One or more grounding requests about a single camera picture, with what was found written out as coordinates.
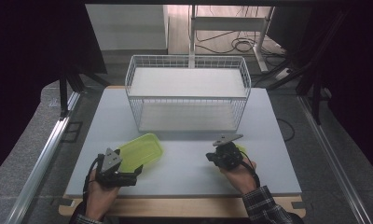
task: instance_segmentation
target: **metal rail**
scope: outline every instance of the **metal rail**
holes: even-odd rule
[[[347,177],[346,172],[341,166],[334,149],[331,147],[328,139],[326,138],[323,128],[315,123],[314,117],[310,112],[311,107],[308,102],[308,99],[302,96],[298,96],[297,98],[300,104],[302,105],[303,111],[305,112],[309,124],[311,125],[311,128],[314,131],[314,134],[317,137],[317,140],[320,143],[321,148],[323,149],[323,152],[328,160],[332,172],[334,173],[341,190],[346,196],[346,199],[350,204],[352,212],[354,213],[358,223],[372,223],[372,221],[369,218],[369,215],[366,212],[364,203],[359,197],[358,192],[356,191],[349,177]]]
[[[70,112],[73,111],[78,99],[79,93],[73,92],[68,101]],[[30,173],[29,178],[24,184],[24,187],[21,190],[18,199],[14,203],[14,206],[10,211],[5,223],[13,224],[22,222],[24,215],[26,214],[27,209],[30,206],[30,203],[35,196],[35,192],[40,185],[45,172],[47,171],[50,160],[52,159],[53,154],[56,151],[57,145],[62,138],[62,134],[69,122],[69,119],[70,114],[66,118],[58,120],[58,122],[56,123],[47,143],[45,144],[41,152],[41,155],[37,160],[37,163],[35,164],[35,167],[33,168],[33,171]]]

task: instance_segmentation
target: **person's left hand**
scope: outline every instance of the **person's left hand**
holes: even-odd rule
[[[95,181],[96,170],[90,174],[90,183],[88,187],[88,202],[85,216],[94,220],[101,220],[105,213],[110,209],[120,187],[106,188]]]

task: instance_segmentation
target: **black curtain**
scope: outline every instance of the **black curtain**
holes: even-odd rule
[[[373,165],[373,3],[352,7],[324,58],[329,106]]]
[[[63,74],[85,72],[106,73],[85,5],[0,1],[0,165],[42,89]]]

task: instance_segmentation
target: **white shelf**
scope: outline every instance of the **white shelf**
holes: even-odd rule
[[[237,68],[137,67],[130,97],[246,98]]]

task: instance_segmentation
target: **shirt cuff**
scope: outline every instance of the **shirt cuff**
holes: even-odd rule
[[[78,224],[103,224],[101,221],[96,221],[88,217],[84,217],[81,214],[76,216],[76,223]]]

